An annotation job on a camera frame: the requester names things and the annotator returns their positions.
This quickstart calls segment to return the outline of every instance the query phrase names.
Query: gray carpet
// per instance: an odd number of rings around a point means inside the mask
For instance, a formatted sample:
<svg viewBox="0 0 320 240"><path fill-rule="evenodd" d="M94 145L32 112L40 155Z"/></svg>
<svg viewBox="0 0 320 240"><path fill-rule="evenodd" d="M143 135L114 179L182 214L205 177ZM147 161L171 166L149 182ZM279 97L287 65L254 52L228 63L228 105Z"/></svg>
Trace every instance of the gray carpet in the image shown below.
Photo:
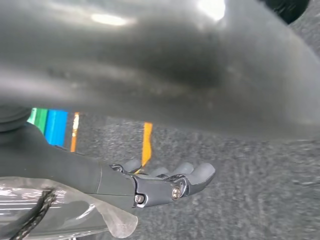
<svg viewBox="0 0 320 240"><path fill-rule="evenodd" d="M293 27L319 54L319 22L320 0L314 0ZM78 150L109 163L141 159L143 125L82 114ZM218 176L198 195L136 210L139 225L130 240L320 239L318 140L243 140L155 126L152 143L146 170L209 162Z"/></svg>

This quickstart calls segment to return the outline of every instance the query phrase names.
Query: transparent plastic sheet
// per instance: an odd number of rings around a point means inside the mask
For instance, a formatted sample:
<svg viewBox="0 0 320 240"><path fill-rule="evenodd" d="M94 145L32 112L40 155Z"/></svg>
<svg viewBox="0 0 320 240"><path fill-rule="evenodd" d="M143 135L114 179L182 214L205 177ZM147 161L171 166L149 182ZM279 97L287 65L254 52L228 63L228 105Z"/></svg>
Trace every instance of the transparent plastic sheet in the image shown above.
<svg viewBox="0 0 320 240"><path fill-rule="evenodd" d="M132 234L137 216L76 189L48 179L0 177L0 240L31 214L43 190L55 189L57 200L27 239L66 239L109 230L116 238Z"/></svg>

